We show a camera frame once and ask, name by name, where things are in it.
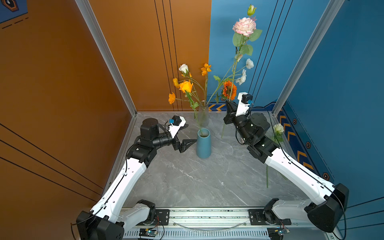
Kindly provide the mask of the orange sunflower stem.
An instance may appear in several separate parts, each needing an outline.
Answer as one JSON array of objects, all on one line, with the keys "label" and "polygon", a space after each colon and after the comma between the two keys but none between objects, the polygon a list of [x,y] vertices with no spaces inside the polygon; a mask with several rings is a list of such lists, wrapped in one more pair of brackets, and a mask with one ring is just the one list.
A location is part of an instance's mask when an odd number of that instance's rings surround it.
[{"label": "orange sunflower stem", "polygon": [[225,81],[216,93],[217,100],[234,101],[237,95],[237,86],[232,81]]}]

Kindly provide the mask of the teal ceramic cylinder vase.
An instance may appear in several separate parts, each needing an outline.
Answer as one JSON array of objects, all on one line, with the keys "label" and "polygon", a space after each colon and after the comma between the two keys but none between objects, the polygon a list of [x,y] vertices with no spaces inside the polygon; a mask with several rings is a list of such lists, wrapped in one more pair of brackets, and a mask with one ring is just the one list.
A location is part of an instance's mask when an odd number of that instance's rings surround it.
[{"label": "teal ceramic cylinder vase", "polygon": [[207,159],[211,156],[212,141],[211,132],[208,129],[202,128],[198,131],[196,152],[201,159]]}]

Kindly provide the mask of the clear ribbed glass vase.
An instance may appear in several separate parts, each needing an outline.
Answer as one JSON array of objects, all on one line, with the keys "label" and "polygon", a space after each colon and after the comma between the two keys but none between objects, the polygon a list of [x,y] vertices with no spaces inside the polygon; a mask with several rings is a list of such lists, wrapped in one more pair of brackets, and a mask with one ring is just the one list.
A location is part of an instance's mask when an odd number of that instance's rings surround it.
[{"label": "clear ribbed glass vase", "polygon": [[198,123],[201,128],[205,128],[209,125],[209,107],[208,106],[199,106],[198,110]]}]

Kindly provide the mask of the orange poppy spray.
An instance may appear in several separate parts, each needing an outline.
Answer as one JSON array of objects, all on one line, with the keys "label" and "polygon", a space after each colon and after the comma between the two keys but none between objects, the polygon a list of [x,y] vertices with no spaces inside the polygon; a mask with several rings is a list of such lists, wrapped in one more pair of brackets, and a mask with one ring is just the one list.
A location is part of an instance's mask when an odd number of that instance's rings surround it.
[{"label": "orange poppy spray", "polygon": [[196,80],[189,78],[188,80],[178,81],[177,78],[174,78],[173,83],[181,96],[177,97],[174,92],[169,93],[168,102],[170,105],[176,101],[187,102],[193,110],[206,105],[206,100],[204,97],[200,97],[197,87],[201,88],[203,93],[204,88]]},{"label": "orange poppy spray", "polygon": [[207,104],[207,91],[208,91],[208,73],[211,72],[211,65],[208,63],[204,63],[204,66],[201,68],[201,74],[205,77],[205,84],[203,88],[204,97],[202,100],[202,108],[204,108]]}]

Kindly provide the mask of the yellow rose stem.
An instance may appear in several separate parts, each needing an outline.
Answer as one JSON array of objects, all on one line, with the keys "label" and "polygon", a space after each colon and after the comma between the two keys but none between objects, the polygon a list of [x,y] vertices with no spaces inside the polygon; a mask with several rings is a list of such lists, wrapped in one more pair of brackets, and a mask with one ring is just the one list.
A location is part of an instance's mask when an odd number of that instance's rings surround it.
[{"label": "yellow rose stem", "polygon": [[190,103],[190,107],[194,110],[194,116],[197,121],[199,130],[202,131],[203,128],[201,128],[198,123],[199,103],[198,100],[193,97],[193,83],[189,81],[184,81],[180,83],[180,91],[182,91],[186,95],[188,102]]}]

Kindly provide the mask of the white rose stem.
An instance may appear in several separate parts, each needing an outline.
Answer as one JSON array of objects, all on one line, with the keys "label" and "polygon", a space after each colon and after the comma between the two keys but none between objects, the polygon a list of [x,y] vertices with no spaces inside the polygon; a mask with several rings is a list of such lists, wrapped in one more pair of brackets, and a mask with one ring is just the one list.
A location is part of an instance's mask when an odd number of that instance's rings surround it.
[{"label": "white rose stem", "polygon": [[179,81],[179,89],[180,89],[180,83],[182,83],[184,81],[189,81],[189,82],[193,83],[193,97],[198,100],[199,106],[201,106],[202,105],[202,100],[203,100],[203,95],[202,94],[203,94],[203,91],[204,91],[203,90],[203,86],[200,83],[198,83],[198,81],[195,80],[192,77],[192,74],[191,74],[187,64],[182,64],[179,67],[179,72],[181,73],[181,76],[183,77],[183,80]]}]

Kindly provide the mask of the large pink rose spray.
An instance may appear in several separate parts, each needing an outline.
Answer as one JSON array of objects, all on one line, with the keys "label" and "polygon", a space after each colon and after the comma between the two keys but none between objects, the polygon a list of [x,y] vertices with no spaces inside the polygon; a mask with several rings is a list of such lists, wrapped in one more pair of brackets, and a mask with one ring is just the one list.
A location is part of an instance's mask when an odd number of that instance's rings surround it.
[{"label": "large pink rose spray", "polygon": [[256,18],[254,17],[256,9],[254,5],[249,5],[247,16],[239,19],[233,25],[235,55],[251,56],[253,54],[253,47],[249,43],[256,41],[263,32],[257,28]]}]

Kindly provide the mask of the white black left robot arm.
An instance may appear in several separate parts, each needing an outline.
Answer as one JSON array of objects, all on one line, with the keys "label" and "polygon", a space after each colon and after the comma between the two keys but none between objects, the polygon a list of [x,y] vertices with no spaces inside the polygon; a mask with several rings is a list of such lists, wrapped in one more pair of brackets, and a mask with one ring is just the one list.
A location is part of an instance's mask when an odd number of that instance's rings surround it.
[{"label": "white black left robot arm", "polygon": [[89,212],[82,211],[74,224],[80,240],[121,240],[125,231],[138,224],[159,224],[156,205],[140,200],[130,210],[122,213],[123,205],[141,175],[155,158],[158,149],[172,146],[185,152],[196,139],[179,141],[177,133],[188,127],[182,116],[174,115],[164,125],[157,119],[147,118],[140,127],[140,135],[128,149],[124,164],[101,199]]}]

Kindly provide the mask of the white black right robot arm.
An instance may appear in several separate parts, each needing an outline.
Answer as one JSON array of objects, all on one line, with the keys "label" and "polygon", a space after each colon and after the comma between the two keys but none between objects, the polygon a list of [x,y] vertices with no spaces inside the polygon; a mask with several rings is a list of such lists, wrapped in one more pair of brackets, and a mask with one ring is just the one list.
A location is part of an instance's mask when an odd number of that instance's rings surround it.
[{"label": "white black right robot arm", "polygon": [[226,101],[226,107],[224,122],[235,126],[236,136],[241,137],[249,153],[281,173],[308,197],[301,201],[272,199],[263,210],[265,222],[278,225],[285,219],[301,220],[332,233],[346,216],[349,189],[316,175],[268,138],[266,132],[271,125],[263,114],[248,116],[248,105],[243,102]]}]

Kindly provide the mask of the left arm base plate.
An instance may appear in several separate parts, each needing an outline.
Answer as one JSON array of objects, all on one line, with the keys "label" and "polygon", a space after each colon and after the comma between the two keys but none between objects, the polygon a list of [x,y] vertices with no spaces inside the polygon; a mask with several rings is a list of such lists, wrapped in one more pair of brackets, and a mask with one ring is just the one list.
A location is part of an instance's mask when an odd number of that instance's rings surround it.
[{"label": "left arm base plate", "polygon": [[137,224],[137,226],[155,226],[160,221],[160,225],[168,226],[170,220],[170,210],[169,209],[156,209],[155,216],[152,220],[146,220]]}]

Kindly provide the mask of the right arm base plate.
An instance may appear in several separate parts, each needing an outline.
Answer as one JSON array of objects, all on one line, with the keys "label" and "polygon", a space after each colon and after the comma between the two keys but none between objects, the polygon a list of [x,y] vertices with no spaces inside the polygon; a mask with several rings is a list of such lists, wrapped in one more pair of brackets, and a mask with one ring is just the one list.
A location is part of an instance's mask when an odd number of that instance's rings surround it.
[{"label": "right arm base plate", "polygon": [[291,225],[290,219],[278,219],[272,211],[265,211],[264,209],[250,209],[248,210],[249,219],[252,226],[261,225]]}]

